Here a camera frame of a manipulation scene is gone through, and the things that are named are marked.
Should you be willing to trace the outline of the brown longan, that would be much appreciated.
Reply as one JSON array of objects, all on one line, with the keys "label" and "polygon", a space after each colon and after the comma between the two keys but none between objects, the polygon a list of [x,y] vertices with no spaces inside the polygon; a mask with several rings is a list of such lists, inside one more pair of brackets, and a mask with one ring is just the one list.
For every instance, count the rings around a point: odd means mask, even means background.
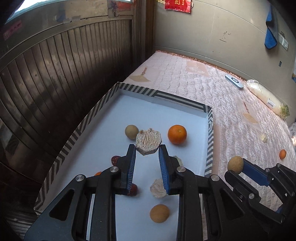
[{"label": "brown longan", "polygon": [[241,156],[234,156],[227,164],[228,171],[234,171],[236,174],[240,174],[243,171],[244,161]]},{"label": "brown longan", "polygon": [[158,204],[150,210],[149,216],[153,222],[163,223],[170,216],[170,209],[164,204]]}]

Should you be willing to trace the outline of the small corn cob chunk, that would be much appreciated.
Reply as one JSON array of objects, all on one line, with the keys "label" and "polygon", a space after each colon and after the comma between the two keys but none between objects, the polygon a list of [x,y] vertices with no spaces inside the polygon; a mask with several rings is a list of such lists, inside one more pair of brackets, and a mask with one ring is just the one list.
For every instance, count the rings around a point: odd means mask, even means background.
[{"label": "small corn cob chunk", "polygon": [[265,134],[261,135],[261,140],[266,143],[267,142],[267,136]]}]

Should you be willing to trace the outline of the dark red jujube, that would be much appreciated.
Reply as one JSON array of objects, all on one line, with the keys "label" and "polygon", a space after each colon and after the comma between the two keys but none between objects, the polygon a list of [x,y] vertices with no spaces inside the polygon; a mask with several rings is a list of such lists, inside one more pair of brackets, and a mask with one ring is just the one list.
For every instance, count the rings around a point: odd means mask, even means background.
[{"label": "dark red jujube", "polygon": [[127,196],[131,196],[131,197],[137,196],[137,191],[138,191],[138,187],[136,184],[133,183]]}]

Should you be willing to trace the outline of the pale corn cob chunk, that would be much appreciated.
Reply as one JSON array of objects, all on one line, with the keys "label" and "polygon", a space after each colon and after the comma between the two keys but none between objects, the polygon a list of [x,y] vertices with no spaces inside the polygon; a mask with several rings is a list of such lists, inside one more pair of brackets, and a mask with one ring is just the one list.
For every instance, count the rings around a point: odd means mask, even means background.
[{"label": "pale corn cob chunk", "polygon": [[153,184],[150,186],[150,191],[153,197],[164,198],[167,195],[166,190],[164,189],[163,180],[156,179]]}]

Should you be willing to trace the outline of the wrinkled red jujube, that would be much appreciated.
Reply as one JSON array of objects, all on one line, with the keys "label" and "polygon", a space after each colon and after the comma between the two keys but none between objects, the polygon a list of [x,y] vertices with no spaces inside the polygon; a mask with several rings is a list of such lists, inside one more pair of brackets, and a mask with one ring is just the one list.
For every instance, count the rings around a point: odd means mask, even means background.
[{"label": "wrinkled red jujube", "polygon": [[117,165],[117,162],[118,162],[118,159],[120,158],[120,156],[118,155],[115,155],[111,158],[111,163],[113,166],[116,166]]}]

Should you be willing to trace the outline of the large orange mandarin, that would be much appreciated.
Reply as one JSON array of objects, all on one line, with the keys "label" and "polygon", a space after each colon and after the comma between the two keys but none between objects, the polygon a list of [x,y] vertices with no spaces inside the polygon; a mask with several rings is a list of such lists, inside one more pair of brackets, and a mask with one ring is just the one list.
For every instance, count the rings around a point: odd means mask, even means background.
[{"label": "large orange mandarin", "polygon": [[168,130],[168,139],[174,145],[181,145],[187,138],[187,131],[182,125],[171,126]]}]

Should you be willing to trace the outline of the corn cob chunk with tip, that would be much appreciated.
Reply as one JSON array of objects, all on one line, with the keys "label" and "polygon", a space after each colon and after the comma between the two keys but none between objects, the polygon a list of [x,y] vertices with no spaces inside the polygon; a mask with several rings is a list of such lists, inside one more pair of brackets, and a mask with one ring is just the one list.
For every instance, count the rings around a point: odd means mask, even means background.
[{"label": "corn cob chunk with tip", "polygon": [[162,143],[161,133],[152,128],[140,130],[136,136],[136,149],[143,156],[155,153]]}]

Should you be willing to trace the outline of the large corn cob chunk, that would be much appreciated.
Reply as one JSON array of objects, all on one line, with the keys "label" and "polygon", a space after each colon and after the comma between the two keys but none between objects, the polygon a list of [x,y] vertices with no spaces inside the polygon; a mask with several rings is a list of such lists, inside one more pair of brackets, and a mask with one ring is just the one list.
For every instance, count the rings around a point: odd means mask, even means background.
[{"label": "large corn cob chunk", "polygon": [[178,156],[174,156],[177,159],[180,166],[183,166],[182,160]]}]

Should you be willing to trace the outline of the pink quilted bed cover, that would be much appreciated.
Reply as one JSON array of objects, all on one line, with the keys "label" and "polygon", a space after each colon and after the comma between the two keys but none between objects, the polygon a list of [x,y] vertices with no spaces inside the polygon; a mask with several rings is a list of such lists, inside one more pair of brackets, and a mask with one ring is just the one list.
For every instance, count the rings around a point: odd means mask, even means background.
[{"label": "pink quilted bed cover", "polygon": [[[177,55],[156,52],[140,70],[149,72],[148,82],[131,76],[124,89],[152,95],[163,93],[187,107],[211,107],[213,127],[206,173],[224,176],[231,157],[238,155],[261,168],[279,161],[280,149],[287,150],[283,164],[295,169],[295,151],[285,121],[258,101],[248,90],[238,90],[225,79],[225,73],[212,66],[199,70],[199,62]],[[267,142],[261,135],[267,136]]]}]

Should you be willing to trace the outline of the floral pillow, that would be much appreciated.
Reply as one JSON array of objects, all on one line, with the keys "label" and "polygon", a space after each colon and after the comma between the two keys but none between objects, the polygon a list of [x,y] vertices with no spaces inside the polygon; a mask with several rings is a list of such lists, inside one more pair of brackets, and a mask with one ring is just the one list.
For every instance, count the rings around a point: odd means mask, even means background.
[{"label": "floral pillow", "polygon": [[292,139],[293,146],[296,146],[296,122],[292,123],[289,127],[290,136]]}]

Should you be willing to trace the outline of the wrapped white daikon radish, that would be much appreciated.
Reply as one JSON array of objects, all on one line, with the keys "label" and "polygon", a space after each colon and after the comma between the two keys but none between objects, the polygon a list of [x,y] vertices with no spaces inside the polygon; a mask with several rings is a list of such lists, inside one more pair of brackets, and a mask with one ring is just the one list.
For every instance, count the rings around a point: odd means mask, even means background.
[{"label": "wrapped white daikon radish", "polygon": [[283,104],[274,94],[261,85],[257,80],[247,80],[247,88],[281,119],[286,120],[287,117],[290,116],[288,106]]}]

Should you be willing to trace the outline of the striped cardboard box tray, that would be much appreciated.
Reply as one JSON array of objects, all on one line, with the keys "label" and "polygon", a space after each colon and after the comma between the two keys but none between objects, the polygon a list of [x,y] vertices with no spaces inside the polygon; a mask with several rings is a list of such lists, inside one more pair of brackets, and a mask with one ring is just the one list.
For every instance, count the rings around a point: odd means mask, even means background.
[{"label": "striped cardboard box tray", "polygon": [[25,240],[177,240],[170,180],[208,177],[212,142],[210,106],[117,83],[57,156]]}]

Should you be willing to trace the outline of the white blue flat device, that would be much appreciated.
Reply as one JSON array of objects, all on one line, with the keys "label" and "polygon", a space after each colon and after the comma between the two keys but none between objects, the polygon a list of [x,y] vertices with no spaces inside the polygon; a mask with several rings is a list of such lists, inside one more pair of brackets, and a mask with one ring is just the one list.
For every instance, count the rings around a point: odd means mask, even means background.
[{"label": "white blue flat device", "polygon": [[227,81],[229,81],[232,85],[234,85],[237,89],[243,90],[244,85],[235,77],[232,75],[226,74],[225,78]]}]

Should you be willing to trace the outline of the blue hanging cloth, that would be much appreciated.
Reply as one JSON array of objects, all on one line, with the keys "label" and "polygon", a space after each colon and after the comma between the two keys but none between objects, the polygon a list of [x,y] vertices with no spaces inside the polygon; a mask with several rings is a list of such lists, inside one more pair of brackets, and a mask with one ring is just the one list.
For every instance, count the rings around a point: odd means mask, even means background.
[{"label": "blue hanging cloth", "polygon": [[274,7],[270,5],[269,12],[265,21],[267,30],[264,45],[266,49],[270,50],[278,44],[278,23]]}]

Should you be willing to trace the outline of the wall calendar poster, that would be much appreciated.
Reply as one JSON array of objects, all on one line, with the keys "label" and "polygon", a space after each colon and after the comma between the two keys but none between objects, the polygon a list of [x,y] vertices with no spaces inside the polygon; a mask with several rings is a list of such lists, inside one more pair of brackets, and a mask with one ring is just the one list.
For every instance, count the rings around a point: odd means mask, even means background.
[{"label": "wall calendar poster", "polygon": [[296,83],[296,68],[292,72],[292,80]]}]

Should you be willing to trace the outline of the white wall switch panel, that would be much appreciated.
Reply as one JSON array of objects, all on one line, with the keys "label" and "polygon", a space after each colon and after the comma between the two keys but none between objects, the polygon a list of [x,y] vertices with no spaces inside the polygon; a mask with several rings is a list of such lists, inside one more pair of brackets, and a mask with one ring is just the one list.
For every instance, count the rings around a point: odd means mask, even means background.
[{"label": "white wall switch panel", "polygon": [[278,33],[278,42],[286,51],[288,51],[288,41],[285,39],[285,35],[283,33]]}]

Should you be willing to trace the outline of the red paper wall decoration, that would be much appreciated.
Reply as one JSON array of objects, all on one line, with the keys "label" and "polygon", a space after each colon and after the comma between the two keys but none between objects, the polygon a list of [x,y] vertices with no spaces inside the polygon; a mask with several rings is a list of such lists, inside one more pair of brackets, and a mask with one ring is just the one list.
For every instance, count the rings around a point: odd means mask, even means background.
[{"label": "red paper wall decoration", "polygon": [[193,3],[191,0],[165,0],[165,9],[180,11],[182,13],[191,13]]}]

